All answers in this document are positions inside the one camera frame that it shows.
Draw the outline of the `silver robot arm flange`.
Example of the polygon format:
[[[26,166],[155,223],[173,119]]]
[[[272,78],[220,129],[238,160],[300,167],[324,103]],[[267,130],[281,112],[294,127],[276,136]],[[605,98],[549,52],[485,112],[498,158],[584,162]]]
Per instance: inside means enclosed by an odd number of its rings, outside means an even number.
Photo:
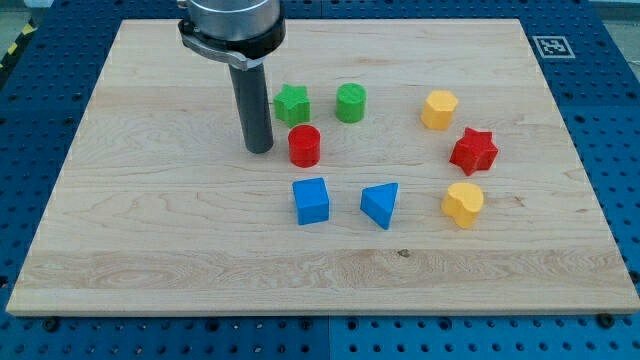
[[[280,0],[178,0],[185,47],[207,59],[247,71],[264,62],[286,35]]]

